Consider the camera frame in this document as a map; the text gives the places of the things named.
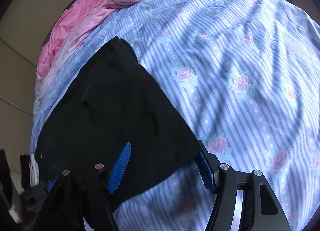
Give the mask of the black shorts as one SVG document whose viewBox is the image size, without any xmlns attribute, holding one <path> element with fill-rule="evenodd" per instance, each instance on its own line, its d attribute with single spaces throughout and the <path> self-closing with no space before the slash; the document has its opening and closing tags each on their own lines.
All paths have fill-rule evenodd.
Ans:
<svg viewBox="0 0 320 231">
<path fill-rule="evenodd" d="M 100 179 L 108 181 L 126 144 L 131 156 L 110 197 L 113 210 L 166 180 L 201 150 L 131 46 L 115 37 L 80 69 L 44 123 L 35 151 L 39 178 L 52 181 L 70 170 L 76 206 L 94 230 L 107 230 Z"/>
</svg>

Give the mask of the folded white garment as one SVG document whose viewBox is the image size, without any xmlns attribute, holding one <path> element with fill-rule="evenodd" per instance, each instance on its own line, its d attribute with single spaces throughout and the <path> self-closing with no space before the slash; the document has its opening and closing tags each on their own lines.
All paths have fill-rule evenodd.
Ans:
<svg viewBox="0 0 320 231">
<path fill-rule="evenodd" d="M 34 154 L 30 155 L 30 186 L 35 187 L 39 184 L 39 169 Z"/>
</svg>

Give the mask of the folded black garment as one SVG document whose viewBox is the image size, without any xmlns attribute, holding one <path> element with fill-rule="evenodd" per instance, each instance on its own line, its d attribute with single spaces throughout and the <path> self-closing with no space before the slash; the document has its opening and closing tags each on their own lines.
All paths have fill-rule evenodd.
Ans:
<svg viewBox="0 0 320 231">
<path fill-rule="evenodd" d="M 31 162 L 31 156 L 24 154 L 20 155 L 21 166 L 21 185 L 24 190 L 28 190 L 33 187 L 33 166 Z"/>
</svg>

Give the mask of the blue striped floral bedsheet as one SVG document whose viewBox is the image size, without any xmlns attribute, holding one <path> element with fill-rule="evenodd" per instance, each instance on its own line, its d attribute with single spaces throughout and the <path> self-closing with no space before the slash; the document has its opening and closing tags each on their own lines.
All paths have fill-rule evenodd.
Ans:
<svg viewBox="0 0 320 231">
<path fill-rule="evenodd" d="M 194 134 L 263 172 L 292 230 L 319 207 L 319 25 L 285 0 L 144 0 L 99 24 L 34 105 L 31 149 L 80 68 L 118 36 Z"/>
</svg>

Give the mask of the pink satin blanket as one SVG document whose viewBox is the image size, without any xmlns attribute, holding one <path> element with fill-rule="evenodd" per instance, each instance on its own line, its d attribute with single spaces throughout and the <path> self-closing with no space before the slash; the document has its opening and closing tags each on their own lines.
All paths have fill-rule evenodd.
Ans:
<svg viewBox="0 0 320 231">
<path fill-rule="evenodd" d="M 48 42 L 42 47 L 37 78 L 44 80 L 53 65 L 63 57 L 62 47 L 73 51 L 112 12 L 142 0 L 76 0 L 64 10 L 52 28 Z"/>
</svg>

